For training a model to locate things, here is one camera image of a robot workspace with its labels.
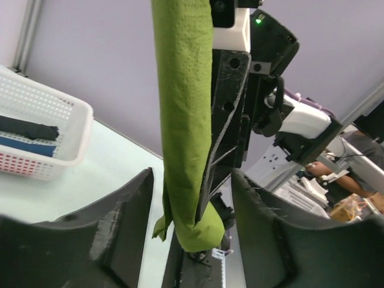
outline cable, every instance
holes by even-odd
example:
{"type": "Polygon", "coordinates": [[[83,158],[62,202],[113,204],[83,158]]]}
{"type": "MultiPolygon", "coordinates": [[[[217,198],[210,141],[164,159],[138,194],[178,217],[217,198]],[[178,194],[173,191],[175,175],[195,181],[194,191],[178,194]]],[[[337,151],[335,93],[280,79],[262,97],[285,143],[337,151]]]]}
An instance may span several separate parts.
{"type": "Polygon", "coordinates": [[[277,75],[276,76],[277,81],[277,90],[276,90],[276,101],[275,101],[275,108],[277,108],[279,111],[283,111],[283,103],[284,103],[284,78],[277,75]]]}
{"type": "Polygon", "coordinates": [[[335,156],[335,160],[336,160],[336,161],[338,161],[338,160],[340,160],[340,159],[352,158],[352,157],[367,157],[367,156],[365,156],[364,154],[350,154],[350,155],[345,155],[345,154],[347,154],[347,147],[346,147],[346,145],[345,145],[345,143],[344,143],[344,140],[343,140],[343,138],[342,138],[341,135],[339,135],[339,139],[340,139],[341,144],[342,144],[342,146],[343,146],[343,150],[344,150],[344,152],[343,152],[343,154],[342,154],[343,156],[335,156]]]}
{"type": "Polygon", "coordinates": [[[304,104],[306,104],[308,106],[311,106],[313,108],[319,109],[320,111],[323,111],[323,112],[327,113],[328,115],[332,116],[333,118],[336,118],[336,115],[335,115],[335,113],[333,111],[331,111],[331,110],[329,110],[327,108],[324,108],[323,106],[317,104],[316,102],[310,101],[308,99],[303,99],[299,95],[297,95],[297,94],[293,93],[292,91],[288,90],[287,88],[284,89],[284,92],[285,92],[285,94],[288,97],[290,97],[290,98],[292,98],[292,99],[294,99],[294,100],[296,100],[298,102],[304,103],[304,104]]]}

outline human arm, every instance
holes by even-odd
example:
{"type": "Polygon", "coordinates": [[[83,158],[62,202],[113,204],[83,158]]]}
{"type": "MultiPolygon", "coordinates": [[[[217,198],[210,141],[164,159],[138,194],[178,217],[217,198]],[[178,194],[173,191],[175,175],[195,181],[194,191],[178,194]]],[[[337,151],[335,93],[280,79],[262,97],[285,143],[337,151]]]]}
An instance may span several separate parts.
{"type": "MultiPolygon", "coordinates": [[[[316,177],[328,176],[332,173],[332,170],[326,167],[321,162],[315,162],[310,166],[307,166],[307,171],[311,172],[316,177]]],[[[360,183],[353,179],[349,175],[344,175],[335,181],[338,185],[351,193],[357,194],[363,198],[371,197],[374,193],[364,190],[360,183]]]]}

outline green towel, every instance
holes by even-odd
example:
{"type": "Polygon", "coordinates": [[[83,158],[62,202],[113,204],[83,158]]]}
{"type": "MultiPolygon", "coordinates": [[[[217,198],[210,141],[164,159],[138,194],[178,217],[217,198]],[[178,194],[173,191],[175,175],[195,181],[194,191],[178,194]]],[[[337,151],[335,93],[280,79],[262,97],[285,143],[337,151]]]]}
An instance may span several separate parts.
{"type": "Polygon", "coordinates": [[[185,251],[208,250],[224,235],[211,204],[195,222],[211,147],[211,6],[208,0],[152,0],[152,16],[164,156],[164,216],[154,237],[165,240],[173,221],[185,251]]]}

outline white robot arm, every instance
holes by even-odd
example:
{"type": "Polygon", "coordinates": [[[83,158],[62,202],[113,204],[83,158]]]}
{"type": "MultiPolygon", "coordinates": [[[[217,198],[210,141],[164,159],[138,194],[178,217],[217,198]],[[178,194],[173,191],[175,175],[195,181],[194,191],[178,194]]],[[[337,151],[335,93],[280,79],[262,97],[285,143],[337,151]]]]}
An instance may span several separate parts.
{"type": "MultiPolygon", "coordinates": [[[[284,100],[293,107],[293,110],[284,119],[275,139],[278,139],[279,134],[284,133],[297,135],[297,139],[306,139],[298,149],[304,150],[308,142],[316,145],[316,139],[320,138],[332,125],[331,116],[287,95],[284,96],[284,100]]],[[[279,144],[279,141],[275,141],[264,156],[248,171],[252,179],[269,191],[279,189],[302,168],[303,164],[307,164],[303,163],[303,159],[299,161],[295,161],[294,158],[290,159],[292,153],[297,153],[297,151],[289,151],[290,146],[285,146],[284,142],[279,144]]]]}
{"type": "Polygon", "coordinates": [[[214,49],[251,52],[250,9],[235,9],[235,24],[231,28],[214,29],[214,49]]]}

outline blue cloth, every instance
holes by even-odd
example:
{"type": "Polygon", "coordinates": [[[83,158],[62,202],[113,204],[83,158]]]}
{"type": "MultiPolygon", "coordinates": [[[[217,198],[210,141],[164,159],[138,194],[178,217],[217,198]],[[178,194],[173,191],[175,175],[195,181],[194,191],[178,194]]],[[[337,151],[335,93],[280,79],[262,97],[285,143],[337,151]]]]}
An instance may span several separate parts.
{"type": "Polygon", "coordinates": [[[53,157],[53,153],[56,146],[41,145],[41,144],[30,144],[5,137],[0,137],[0,145],[4,145],[11,148],[35,153],[42,156],[53,157]]]}

